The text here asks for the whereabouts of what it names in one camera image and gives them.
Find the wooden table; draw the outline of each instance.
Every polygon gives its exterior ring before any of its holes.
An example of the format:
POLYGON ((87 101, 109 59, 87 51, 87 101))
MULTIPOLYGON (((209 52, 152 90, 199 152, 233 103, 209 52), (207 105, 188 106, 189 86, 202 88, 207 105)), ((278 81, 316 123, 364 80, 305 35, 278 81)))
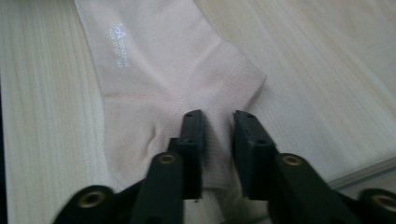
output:
MULTIPOLYGON (((268 75, 249 111, 280 151, 329 181, 396 156, 395 1, 196 2, 268 75)), ((50 223, 88 185, 122 189, 74 2, 0 1, 0 59, 10 223, 50 223)), ((187 207, 224 219, 215 203, 187 207)))

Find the light wood surface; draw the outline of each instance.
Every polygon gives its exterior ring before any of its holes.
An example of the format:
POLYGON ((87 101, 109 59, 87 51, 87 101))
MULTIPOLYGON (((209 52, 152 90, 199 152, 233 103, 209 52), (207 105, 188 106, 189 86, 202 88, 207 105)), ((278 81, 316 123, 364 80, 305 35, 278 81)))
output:
MULTIPOLYGON (((329 181, 395 157, 395 1, 196 2, 268 75, 249 111, 282 152, 329 181)), ((10 223, 51 223, 92 184, 121 190, 74 2, 1 0, 0 62, 10 223)), ((188 221, 224 219, 210 200, 187 210, 188 221)))

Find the cloth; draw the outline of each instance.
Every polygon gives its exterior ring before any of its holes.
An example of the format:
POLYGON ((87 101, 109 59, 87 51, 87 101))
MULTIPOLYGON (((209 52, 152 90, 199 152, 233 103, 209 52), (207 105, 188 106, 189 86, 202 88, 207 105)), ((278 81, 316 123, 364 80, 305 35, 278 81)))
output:
POLYGON ((76 0, 105 110, 109 168, 125 187, 178 137, 183 114, 207 117, 204 186, 231 179, 232 114, 266 79, 191 0, 76 0))

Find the sock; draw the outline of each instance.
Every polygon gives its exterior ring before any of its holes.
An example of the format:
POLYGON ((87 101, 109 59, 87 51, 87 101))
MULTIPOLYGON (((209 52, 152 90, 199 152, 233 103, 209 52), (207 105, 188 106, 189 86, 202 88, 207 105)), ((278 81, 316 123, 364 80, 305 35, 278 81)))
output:
POLYGON ((192 0, 76 0, 105 110, 105 151, 122 185, 178 137, 182 116, 207 117, 204 185, 225 188, 233 112, 266 79, 222 40, 192 0))

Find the beige sock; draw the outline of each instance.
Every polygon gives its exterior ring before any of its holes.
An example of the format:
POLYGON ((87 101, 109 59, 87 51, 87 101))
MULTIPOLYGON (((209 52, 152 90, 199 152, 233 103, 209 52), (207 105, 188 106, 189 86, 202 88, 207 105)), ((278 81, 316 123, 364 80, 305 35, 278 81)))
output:
POLYGON ((206 187, 230 179, 232 114, 265 80, 192 0, 76 0, 105 109, 105 151, 125 186, 178 137, 184 113, 208 119, 206 187))

